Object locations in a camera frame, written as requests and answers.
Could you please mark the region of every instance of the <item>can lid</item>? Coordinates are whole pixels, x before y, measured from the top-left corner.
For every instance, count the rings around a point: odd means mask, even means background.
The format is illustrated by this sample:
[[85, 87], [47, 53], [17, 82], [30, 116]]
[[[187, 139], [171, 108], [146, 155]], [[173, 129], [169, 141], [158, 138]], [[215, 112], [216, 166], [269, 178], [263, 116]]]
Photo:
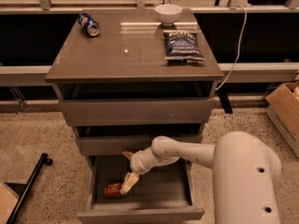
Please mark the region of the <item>can lid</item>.
[[91, 23], [87, 26], [87, 33], [91, 36], [96, 36], [100, 32], [100, 26], [98, 23]]

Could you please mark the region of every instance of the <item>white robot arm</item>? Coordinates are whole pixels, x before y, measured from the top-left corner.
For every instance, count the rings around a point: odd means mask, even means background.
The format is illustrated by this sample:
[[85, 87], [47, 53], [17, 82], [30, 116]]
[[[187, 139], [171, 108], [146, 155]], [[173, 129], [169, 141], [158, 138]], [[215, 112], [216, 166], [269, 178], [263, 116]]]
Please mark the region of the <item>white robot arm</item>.
[[217, 145], [156, 137], [151, 147], [131, 157], [131, 169], [143, 175], [154, 166], [185, 159], [213, 171], [216, 224], [279, 224], [272, 180], [281, 172], [278, 155], [258, 138], [227, 133]]

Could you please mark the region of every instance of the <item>drawer front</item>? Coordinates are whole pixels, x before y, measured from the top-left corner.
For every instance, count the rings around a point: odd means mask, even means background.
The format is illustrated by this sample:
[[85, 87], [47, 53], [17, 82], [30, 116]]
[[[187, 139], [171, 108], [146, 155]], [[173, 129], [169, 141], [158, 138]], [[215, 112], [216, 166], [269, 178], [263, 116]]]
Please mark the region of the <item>drawer front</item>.
[[187, 100], [61, 101], [70, 126], [196, 123], [207, 121], [212, 101]]
[[[151, 135], [78, 137], [76, 143], [84, 156], [120, 155], [123, 151], [138, 151], [149, 147], [154, 137]], [[201, 134], [183, 134], [172, 138], [181, 142], [200, 143], [203, 137]]]
[[90, 196], [83, 224], [142, 223], [145, 220], [183, 221], [200, 219], [204, 210], [193, 205], [190, 165], [179, 160], [142, 175], [124, 198], [108, 199], [104, 189], [112, 181], [122, 182], [130, 172], [123, 156], [96, 157]]

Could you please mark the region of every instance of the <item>brown tabletop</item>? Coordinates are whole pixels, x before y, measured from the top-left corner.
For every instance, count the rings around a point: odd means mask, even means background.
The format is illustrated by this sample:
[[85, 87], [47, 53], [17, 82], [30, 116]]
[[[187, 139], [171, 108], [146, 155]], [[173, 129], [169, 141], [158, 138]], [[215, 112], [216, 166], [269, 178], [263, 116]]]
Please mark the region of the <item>brown tabletop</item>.
[[[151, 9], [87, 10], [100, 25], [96, 37], [76, 22], [46, 80], [57, 82], [138, 82], [221, 80], [222, 72], [189, 9], [170, 27], [158, 22]], [[165, 60], [164, 30], [196, 32], [205, 60]]]

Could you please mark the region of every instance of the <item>dresser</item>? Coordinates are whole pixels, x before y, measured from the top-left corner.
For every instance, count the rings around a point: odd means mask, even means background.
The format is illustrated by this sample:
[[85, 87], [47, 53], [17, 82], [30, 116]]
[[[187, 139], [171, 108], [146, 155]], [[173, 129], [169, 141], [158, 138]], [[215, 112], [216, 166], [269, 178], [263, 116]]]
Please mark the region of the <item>dresser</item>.
[[[193, 204], [191, 166], [184, 160], [141, 176], [126, 197], [104, 195], [130, 172], [123, 151], [144, 149], [157, 135], [201, 142], [222, 72], [195, 17], [183, 9], [175, 25], [163, 27], [151, 8], [85, 12], [100, 34], [88, 37], [76, 22], [46, 76], [93, 170], [78, 218], [84, 224], [200, 219], [204, 210]], [[197, 33], [206, 59], [165, 60], [164, 30]]]

